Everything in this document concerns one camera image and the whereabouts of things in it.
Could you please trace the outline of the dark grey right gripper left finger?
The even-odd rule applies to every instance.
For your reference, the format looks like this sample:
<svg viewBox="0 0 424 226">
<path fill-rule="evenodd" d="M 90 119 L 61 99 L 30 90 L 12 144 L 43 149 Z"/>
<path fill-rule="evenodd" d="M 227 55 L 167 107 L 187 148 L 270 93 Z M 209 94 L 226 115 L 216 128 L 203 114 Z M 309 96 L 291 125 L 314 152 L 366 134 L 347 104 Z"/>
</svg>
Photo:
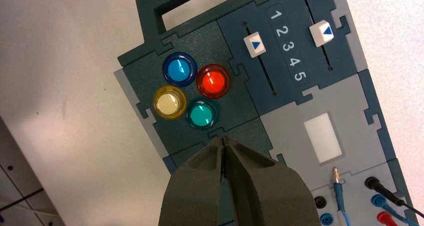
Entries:
<svg viewBox="0 0 424 226">
<path fill-rule="evenodd" d="M 160 226 L 217 225 L 223 152 L 223 140 L 215 138 L 170 177 L 162 200 Z"/>
</svg>

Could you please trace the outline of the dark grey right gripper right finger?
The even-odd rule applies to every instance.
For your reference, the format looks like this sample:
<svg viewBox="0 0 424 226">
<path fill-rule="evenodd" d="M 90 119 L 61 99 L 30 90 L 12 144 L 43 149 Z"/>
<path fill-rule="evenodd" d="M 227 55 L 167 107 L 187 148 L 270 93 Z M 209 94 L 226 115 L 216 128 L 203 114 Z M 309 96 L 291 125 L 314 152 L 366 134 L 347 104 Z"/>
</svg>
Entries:
<svg viewBox="0 0 424 226">
<path fill-rule="evenodd" d="M 300 175 L 236 139 L 224 137 L 224 175 L 237 226 L 319 226 L 313 195 Z"/>
</svg>

